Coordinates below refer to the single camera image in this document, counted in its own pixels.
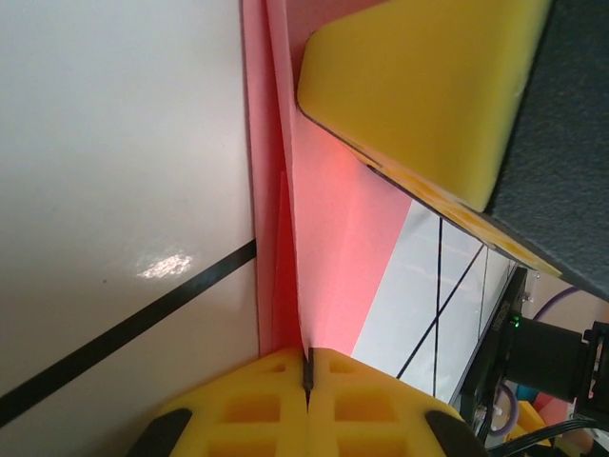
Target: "yellow foam block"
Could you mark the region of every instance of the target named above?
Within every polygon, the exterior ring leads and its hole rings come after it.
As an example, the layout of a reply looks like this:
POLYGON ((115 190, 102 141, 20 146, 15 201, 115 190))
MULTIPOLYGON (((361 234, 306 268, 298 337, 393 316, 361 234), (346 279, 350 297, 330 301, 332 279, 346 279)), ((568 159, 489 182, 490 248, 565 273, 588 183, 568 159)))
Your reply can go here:
POLYGON ((484 210, 549 0, 393 0, 310 38, 298 101, 411 190, 484 210))
POLYGON ((450 406, 330 349, 315 349, 308 410, 300 351, 198 387, 159 416, 192 412, 172 457, 444 457, 425 420, 450 406))
POLYGON ((171 457, 306 456, 302 353, 269 355, 166 405, 192 411, 171 457))
POLYGON ((309 405, 309 455, 444 457, 425 422, 450 406, 330 349, 316 349, 309 405))
MULTIPOLYGON (((540 414, 531 406, 529 402, 520 401, 520 415, 518 417, 518 423, 514 429, 505 437, 505 441, 510 441, 515 438, 519 438, 527 433, 532 433, 540 428, 546 427, 545 422, 541 419, 540 414)), ((543 446, 552 446, 548 440, 540 442, 543 446)))

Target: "black line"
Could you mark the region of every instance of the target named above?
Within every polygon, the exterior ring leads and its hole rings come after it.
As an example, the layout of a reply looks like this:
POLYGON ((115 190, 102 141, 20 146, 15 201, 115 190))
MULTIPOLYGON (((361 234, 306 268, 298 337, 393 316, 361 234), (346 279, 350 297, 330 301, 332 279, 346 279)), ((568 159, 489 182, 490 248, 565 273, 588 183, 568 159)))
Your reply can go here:
POLYGON ((0 398, 0 428, 161 322, 256 256, 250 241, 0 398))
POLYGON ((442 285, 442 218, 439 218, 438 223, 438 270, 436 271, 437 288, 436 288, 436 342, 434 344, 434 384, 433 395, 436 396, 436 387, 438 384, 438 347, 440 341, 440 289, 442 285))
POLYGON ((478 338, 482 331, 482 312, 484 310, 484 292, 486 290, 486 272, 488 271, 488 248, 486 248, 486 259, 484 260, 484 279, 482 279, 482 299, 480 300, 480 316, 478 316, 478 338))
POLYGON ((457 289, 459 288, 459 286, 461 285, 461 283, 463 282, 463 279, 465 279, 465 276, 467 275, 467 273, 469 272, 469 270, 472 268, 472 266, 474 265, 474 262, 476 262, 476 259, 478 258, 478 256, 480 255, 480 253, 482 252, 482 246, 480 246, 478 248, 478 251, 476 252, 476 255, 474 255, 474 257, 472 258, 472 260, 469 262, 469 265, 467 266, 467 268, 465 269, 465 271, 463 272, 463 275, 461 276, 461 278, 459 278, 459 281, 457 281, 457 284, 453 287, 453 289, 450 291, 450 294, 448 295, 448 297, 446 297, 446 300, 444 301, 444 304, 442 305, 442 307, 440 308, 440 313, 439 315, 437 315, 433 321, 431 321, 431 324, 429 324, 429 327, 427 328, 427 330, 425 331, 425 333, 423 334, 423 336, 421 337, 421 340, 419 340, 419 343, 417 343, 417 346, 415 347, 415 349, 412 351, 412 353, 410 354, 410 357, 408 357, 408 360, 406 360, 406 362, 403 364, 402 369, 400 369, 400 372, 398 372, 398 375, 396 376, 396 378, 400 379, 403 376, 403 373, 406 371, 406 369, 408 368, 408 366, 410 365, 410 362, 412 362, 412 359, 415 358, 415 355, 417 355, 417 352, 419 352, 419 349, 421 348, 423 342, 425 341, 425 338, 427 338, 427 335, 429 335, 429 332, 431 331, 431 329, 438 324, 438 321, 440 320, 440 316, 442 316, 442 313, 444 312, 444 310, 446 309, 446 306, 448 305, 448 303, 450 302, 450 300, 453 298, 453 295, 455 294, 455 292, 457 291, 457 289))

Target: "yellow foam grid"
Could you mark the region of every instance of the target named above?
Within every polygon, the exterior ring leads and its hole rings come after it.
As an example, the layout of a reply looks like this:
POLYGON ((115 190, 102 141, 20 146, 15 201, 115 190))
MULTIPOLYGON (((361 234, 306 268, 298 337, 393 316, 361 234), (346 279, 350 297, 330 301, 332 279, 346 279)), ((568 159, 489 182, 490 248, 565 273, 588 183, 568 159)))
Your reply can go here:
POLYGON ((192 411, 171 457, 305 457, 300 351, 283 351, 176 399, 192 411))
POLYGON ((282 351, 166 405, 193 412, 172 457, 443 457, 424 420, 448 405, 330 349, 316 349, 306 411, 302 355, 282 351))

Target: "black cable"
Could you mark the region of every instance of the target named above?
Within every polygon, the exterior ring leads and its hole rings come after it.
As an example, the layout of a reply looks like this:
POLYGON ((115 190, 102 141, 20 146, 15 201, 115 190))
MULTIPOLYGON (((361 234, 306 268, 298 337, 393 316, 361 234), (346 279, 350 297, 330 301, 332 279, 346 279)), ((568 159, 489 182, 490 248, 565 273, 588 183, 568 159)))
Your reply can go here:
POLYGON ((482 419, 482 424, 478 430, 478 439, 483 443, 486 442, 486 437, 488 436, 488 432, 491 430, 491 424, 493 423, 493 403, 494 402, 490 402, 490 405, 486 405, 484 419, 482 419))
POLYGON ((562 435, 562 433, 577 430, 579 428, 596 428, 603 431, 609 431, 609 425, 594 419, 571 419, 570 421, 561 422, 555 426, 540 428, 537 431, 523 435, 515 440, 491 447, 488 449, 488 455, 490 457, 507 457, 509 455, 514 455, 517 452, 534 446, 540 441, 549 440, 550 438, 562 435))

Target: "white panel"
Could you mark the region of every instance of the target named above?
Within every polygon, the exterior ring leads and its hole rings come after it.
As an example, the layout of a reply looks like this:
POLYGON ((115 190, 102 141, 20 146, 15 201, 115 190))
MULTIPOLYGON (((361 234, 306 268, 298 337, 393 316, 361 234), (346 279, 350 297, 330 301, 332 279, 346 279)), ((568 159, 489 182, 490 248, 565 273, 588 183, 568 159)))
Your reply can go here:
POLYGON ((156 408, 258 356, 253 262, 0 429, 3 455, 125 455, 156 408))
POLYGON ((437 398, 445 402, 450 401, 478 343, 484 264, 481 252, 440 317, 436 382, 437 398))
POLYGON ((444 222, 442 229, 442 283, 440 305, 462 277, 463 272, 481 246, 476 238, 444 222))
POLYGON ((252 238, 239 5, 2 2, 0 393, 252 238))
POLYGON ((484 332, 488 319, 491 317, 493 309, 495 309, 507 285, 509 273, 514 264, 492 249, 485 248, 484 250, 488 252, 488 259, 486 262, 486 277, 484 278, 480 334, 484 332))
POLYGON ((401 378, 408 385, 429 395, 433 395, 434 391, 435 342, 436 332, 432 329, 401 378))
POLYGON ((352 356, 396 375, 436 314, 438 216, 413 202, 352 356))

